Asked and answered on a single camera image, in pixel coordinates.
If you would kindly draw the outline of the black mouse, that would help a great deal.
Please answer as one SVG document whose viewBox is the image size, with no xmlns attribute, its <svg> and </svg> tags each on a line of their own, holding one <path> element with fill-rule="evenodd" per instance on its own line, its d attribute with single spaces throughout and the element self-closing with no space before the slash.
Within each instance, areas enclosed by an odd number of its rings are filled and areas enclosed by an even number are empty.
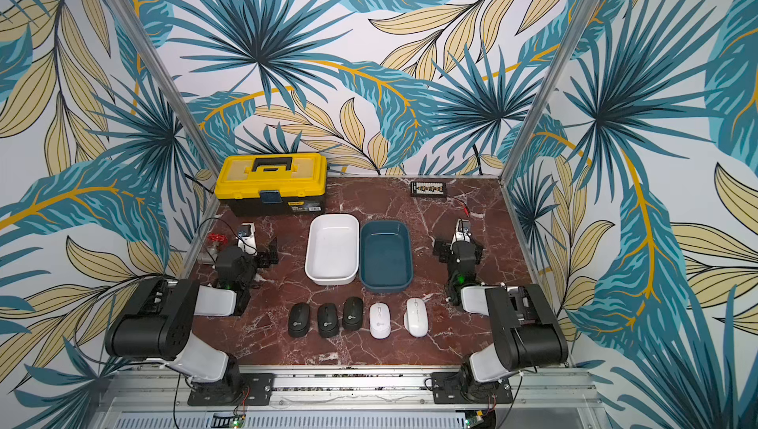
<svg viewBox="0 0 758 429">
<path fill-rule="evenodd" d="M 363 325 L 363 300 L 359 297 L 349 297 L 343 303 L 343 329 L 357 331 Z"/>
<path fill-rule="evenodd" d="M 288 335 L 292 338 L 305 337 L 310 330 L 311 312 L 307 303 L 292 306 L 287 323 Z"/>
<path fill-rule="evenodd" d="M 337 306 L 333 303 L 319 306 L 317 312 L 318 332 L 321 338 L 332 338 L 340 333 L 340 319 Z"/>
</svg>

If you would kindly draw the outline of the white mouse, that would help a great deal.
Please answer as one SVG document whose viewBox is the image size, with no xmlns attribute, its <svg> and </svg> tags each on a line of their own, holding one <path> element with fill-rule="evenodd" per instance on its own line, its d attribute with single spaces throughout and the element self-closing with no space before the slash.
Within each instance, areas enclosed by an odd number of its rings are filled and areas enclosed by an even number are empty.
<svg viewBox="0 0 758 429">
<path fill-rule="evenodd" d="M 415 338 L 422 338 L 428 334 L 430 324 L 428 323 L 428 310 L 426 303 L 420 298 L 410 298 L 406 302 L 406 312 L 404 313 L 404 327 L 406 331 Z"/>
<path fill-rule="evenodd" d="M 373 338 L 382 340 L 391 333 L 390 309 L 385 303 L 375 303 L 369 309 L 369 330 Z"/>
</svg>

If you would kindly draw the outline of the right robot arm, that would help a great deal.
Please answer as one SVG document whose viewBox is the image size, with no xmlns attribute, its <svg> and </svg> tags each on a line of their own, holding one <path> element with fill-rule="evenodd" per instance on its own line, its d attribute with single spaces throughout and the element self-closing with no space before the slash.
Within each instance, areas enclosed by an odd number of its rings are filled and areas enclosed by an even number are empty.
<svg viewBox="0 0 758 429">
<path fill-rule="evenodd" d="M 438 403 L 490 403 L 519 370 L 537 371 L 568 361 L 563 331 L 542 288 L 490 286 L 479 280 L 483 247 L 475 241 L 434 242 L 432 254 L 447 266 L 446 292 L 451 306 L 489 319 L 493 342 L 469 355 L 455 373 L 434 373 Z"/>
</svg>

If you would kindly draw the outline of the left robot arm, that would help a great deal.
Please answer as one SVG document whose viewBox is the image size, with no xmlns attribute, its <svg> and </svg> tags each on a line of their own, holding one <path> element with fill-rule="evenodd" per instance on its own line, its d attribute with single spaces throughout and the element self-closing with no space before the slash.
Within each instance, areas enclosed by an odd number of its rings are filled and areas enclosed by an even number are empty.
<svg viewBox="0 0 758 429">
<path fill-rule="evenodd" d="M 187 380 L 190 406 L 267 406 L 274 376 L 244 374 L 236 357 L 193 332 L 197 316 L 242 316 L 259 270 L 278 263 L 277 241 L 262 250 L 244 251 L 244 244 L 226 247 L 215 258 L 212 286 L 159 277 L 141 282 L 107 330 L 108 354 L 174 370 Z"/>
</svg>

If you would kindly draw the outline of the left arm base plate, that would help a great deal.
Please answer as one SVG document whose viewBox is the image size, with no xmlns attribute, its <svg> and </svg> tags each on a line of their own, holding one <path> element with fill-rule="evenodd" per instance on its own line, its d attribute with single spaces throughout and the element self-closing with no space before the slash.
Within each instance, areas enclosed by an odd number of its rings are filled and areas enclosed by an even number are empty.
<svg viewBox="0 0 758 429">
<path fill-rule="evenodd" d="M 189 393 L 190 407 L 202 406 L 267 406 L 274 388 L 274 374 L 241 374 L 216 383 L 193 384 Z"/>
</svg>

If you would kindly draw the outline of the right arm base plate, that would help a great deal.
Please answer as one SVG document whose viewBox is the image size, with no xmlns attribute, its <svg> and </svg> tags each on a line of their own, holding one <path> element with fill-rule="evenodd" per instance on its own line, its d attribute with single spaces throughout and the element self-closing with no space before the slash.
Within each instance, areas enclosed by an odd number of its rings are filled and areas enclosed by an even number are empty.
<svg viewBox="0 0 758 429">
<path fill-rule="evenodd" d="M 426 387 L 436 405 L 500 405 L 513 401 L 507 382 L 479 383 L 462 371 L 434 372 L 426 379 Z"/>
</svg>

